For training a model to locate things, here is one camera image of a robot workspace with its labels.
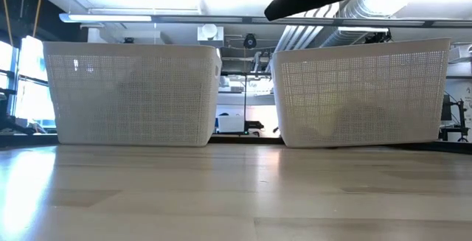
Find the fluorescent light fixture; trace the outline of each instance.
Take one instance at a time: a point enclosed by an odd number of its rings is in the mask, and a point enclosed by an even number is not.
[[[348,32],[388,32],[388,28],[377,28],[377,27],[339,27],[339,31]]]
[[[65,23],[83,23],[83,22],[150,22],[152,18],[149,15],[70,15],[61,13],[59,18]]]

